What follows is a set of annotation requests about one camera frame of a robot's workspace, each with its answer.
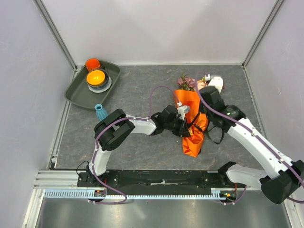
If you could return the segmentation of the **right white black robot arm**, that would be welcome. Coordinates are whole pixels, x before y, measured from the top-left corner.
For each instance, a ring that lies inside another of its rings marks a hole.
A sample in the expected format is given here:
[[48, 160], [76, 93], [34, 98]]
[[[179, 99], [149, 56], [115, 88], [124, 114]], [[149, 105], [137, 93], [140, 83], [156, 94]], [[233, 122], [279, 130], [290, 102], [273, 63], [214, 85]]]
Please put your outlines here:
[[226, 105], [218, 89], [207, 86], [198, 91], [199, 110], [223, 133], [237, 140], [262, 166], [262, 169], [243, 167], [235, 162], [223, 165], [218, 183], [228, 187], [240, 183], [259, 189], [273, 203], [290, 200], [304, 185], [304, 162], [293, 161], [272, 145], [235, 105]]

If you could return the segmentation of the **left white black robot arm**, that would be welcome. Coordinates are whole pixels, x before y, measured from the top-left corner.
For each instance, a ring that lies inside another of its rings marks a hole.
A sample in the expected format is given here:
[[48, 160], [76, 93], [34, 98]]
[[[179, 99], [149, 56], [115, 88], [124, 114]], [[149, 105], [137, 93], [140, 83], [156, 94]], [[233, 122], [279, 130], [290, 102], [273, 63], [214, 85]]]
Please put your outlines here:
[[103, 184], [103, 174], [106, 171], [111, 151], [118, 148], [132, 133], [158, 135], [164, 130], [168, 130], [175, 136], [189, 137], [186, 118], [186, 114], [189, 112], [189, 106], [178, 103], [178, 107], [169, 105], [162, 112], [146, 118], [128, 115], [122, 109], [117, 109], [109, 114], [94, 128], [95, 151], [88, 165], [90, 170], [88, 182], [94, 187]]

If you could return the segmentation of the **orange flower bouquet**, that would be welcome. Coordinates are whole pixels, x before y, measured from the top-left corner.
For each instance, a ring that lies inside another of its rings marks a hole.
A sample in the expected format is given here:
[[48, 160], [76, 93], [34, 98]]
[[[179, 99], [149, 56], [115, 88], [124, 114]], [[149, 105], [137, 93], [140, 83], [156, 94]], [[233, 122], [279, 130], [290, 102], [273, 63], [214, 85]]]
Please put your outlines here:
[[175, 102], [180, 101], [190, 107], [190, 111], [186, 114], [190, 136], [183, 137], [182, 150], [185, 155], [196, 158], [203, 146], [209, 121], [205, 114], [199, 112], [200, 98], [195, 89], [195, 79], [182, 75], [177, 83], [180, 89], [175, 90], [177, 96]]

